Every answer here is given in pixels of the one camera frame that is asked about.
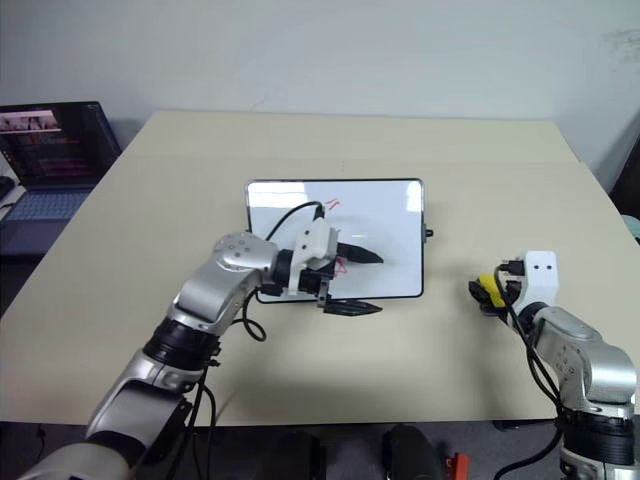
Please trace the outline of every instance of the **table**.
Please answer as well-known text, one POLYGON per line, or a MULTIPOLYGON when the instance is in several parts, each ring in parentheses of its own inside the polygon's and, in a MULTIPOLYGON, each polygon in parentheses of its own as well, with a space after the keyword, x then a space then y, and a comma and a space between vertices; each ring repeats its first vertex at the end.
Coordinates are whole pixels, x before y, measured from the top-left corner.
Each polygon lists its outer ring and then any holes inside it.
POLYGON ((424 295, 359 318, 253 305, 269 339, 222 338, 219 424, 553 416, 466 291, 530 249, 557 252, 558 303, 640 365, 640 251, 552 123, 159 112, 3 317, 0 419, 86 423, 215 240, 246 228, 248 179, 414 176, 435 230, 424 295))

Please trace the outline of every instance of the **whiteboard frame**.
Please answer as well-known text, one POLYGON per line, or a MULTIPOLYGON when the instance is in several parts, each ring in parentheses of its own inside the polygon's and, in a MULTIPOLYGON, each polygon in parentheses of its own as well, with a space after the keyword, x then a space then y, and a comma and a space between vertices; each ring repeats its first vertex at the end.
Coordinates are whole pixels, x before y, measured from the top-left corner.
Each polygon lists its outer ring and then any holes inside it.
MULTIPOLYGON (((420 290, 414 295, 390 295, 390 296, 371 296, 371 297, 332 297, 336 300, 373 300, 373 299, 388 299, 388 298, 417 298, 424 293, 424 249, 426 245, 426 231, 427 225, 425 223, 425 192, 424 182, 417 177, 398 177, 398 178, 313 178, 313 179, 275 179, 275 178, 255 178, 247 181, 245 184, 245 205, 247 210, 247 230, 253 232, 251 222, 251 205, 249 204, 249 186, 253 183, 336 183, 336 182, 418 182, 421 189, 421 202, 420 202, 420 232, 421 232, 421 248, 420 248, 420 290)), ((260 297, 260 293, 256 295, 256 299, 260 303, 299 303, 299 302, 315 302, 315 299, 284 299, 280 300, 279 297, 268 295, 269 300, 264 300, 260 297)))

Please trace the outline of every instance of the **laptop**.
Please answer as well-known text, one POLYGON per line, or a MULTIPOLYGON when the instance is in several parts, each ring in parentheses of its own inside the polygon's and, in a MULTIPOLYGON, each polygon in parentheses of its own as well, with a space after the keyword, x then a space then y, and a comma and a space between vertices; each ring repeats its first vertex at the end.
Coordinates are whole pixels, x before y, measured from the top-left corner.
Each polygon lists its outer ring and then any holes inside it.
POLYGON ((122 150, 98 102, 0 106, 0 152, 26 192, 0 255, 42 256, 122 150))

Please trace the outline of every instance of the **laptop screen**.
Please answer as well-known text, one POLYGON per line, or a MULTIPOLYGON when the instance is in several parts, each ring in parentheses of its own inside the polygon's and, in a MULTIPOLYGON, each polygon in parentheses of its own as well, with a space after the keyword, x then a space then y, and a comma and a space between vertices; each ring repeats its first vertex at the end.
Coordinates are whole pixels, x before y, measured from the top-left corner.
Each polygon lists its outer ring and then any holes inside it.
POLYGON ((0 106, 0 151, 27 187, 94 185, 121 153, 98 102, 0 106))

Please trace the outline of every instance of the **laptop keyboard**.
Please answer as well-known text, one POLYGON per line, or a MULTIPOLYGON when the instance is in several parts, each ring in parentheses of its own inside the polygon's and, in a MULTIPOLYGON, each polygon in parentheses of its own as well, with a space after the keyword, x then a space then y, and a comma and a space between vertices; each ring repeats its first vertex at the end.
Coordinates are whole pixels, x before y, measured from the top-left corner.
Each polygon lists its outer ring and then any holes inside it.
POLYGON ((5 217, 7 220, 69 220, 87 192, 29 193, 5 217))

